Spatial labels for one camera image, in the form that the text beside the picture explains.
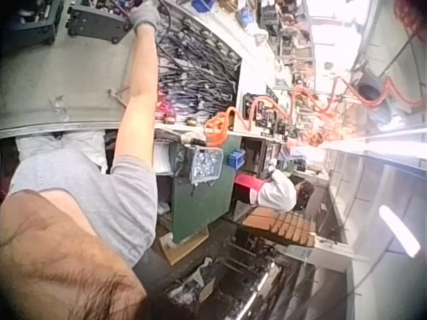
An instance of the wooden pallet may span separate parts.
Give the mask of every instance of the wooden pallet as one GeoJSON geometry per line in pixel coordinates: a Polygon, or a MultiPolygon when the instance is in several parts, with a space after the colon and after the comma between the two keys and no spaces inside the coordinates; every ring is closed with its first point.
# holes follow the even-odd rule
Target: wooden pallet
{"type": "Polygon", "coordinates": [[[314,246],[316,224],[293,213],[278,213],[273,209],[258,207],[242,223],[247,228],[258,230],[263,235],[283,244],[314,246]]]}

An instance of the person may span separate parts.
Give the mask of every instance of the person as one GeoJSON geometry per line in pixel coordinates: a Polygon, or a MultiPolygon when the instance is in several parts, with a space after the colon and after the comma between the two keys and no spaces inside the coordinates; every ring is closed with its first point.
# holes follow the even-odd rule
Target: person
{"type": "Polygon", "coordinates": [[[147,295],[131,269],[155,237],[159,13],[147,2],[130,17],[136,33],[131,97],[111,174],[84,154],[97,154],[91,146],[99,145],[103,132],[69,133],[61,143],[50,135],[17,140],[23,160],[0,212],[2,314],[38,320],[195,318],[167,297],[147,295]]]}
{"type": "Polygon", "coordinates": [[[233,188],[233,199],[250,205],[259,205],[278,211],[300,210],[314,192],[309,181],[294,185],[274,165],[269,166],[269,181],[238,173],[233,188]]]}

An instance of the blue bin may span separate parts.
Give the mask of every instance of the blue bin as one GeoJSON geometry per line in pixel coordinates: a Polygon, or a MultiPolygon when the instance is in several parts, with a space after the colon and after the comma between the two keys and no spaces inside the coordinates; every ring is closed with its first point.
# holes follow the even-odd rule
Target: blue bin
{"type": "Polygon", "coordinates": [[[197,12],[205,13],[211,11],[214,3],[215,0],[193,0],[191,5],[197,12]]]}
{"type": "Polygon", "coordinates": [[[228,156],[228,165],[235,170],[238,170],[245,164],[245,159],[243,156],[245,151],[243,149],[234,151],[231,155],[228,156]]]}

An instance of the ceiling light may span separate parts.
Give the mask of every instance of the ceiling light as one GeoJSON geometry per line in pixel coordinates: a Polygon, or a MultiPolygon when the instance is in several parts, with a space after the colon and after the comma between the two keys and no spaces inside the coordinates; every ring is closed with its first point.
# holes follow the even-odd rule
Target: ceiling light
{"type": "Polygon", "coordinates": [[[266,273],[263,277],[262,280],[260,282],[260,284],[258,285],[258,287],[256,288],[258,291],[261,290],[262,286],[264,285],[264,283],[267,281],[268,278],[268,273],[266,273]]]}
{"type": "Polygon", "coordinates": [[[387,223],[396,238],[411,258],[415,257],[420,250],[420,244],[402,220],[387,206],[380,207],[380,216],[387,223]]]}
{"type": "Polygon", "coordinates": [[[243,318],[243,316],[245,315],[246,312],[248,312],[251,304],[254,302],[255,298],[256,298],[256,292],[254,292],[251,296],[251,299],[249,299],[249,301],[245,304],[245,307],[240,311],[239,315],[237,316],[236,320],[241,320],[241,318],[243,318]]]}

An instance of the gray glove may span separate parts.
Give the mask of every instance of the gray glove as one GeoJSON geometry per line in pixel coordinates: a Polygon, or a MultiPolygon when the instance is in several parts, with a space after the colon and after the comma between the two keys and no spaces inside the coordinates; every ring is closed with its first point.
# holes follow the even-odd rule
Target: gray glove
{"type": "Polygon", "coordinates": [[[158,3],[154,0],[148,0],[142,3],[139,7],[132,8],[129,18],[133,23],[133,29],[137,30],[140,25],[148,23],[152,25],[155,30],[160,22],[160,15],[157,11],[158,3]]]}

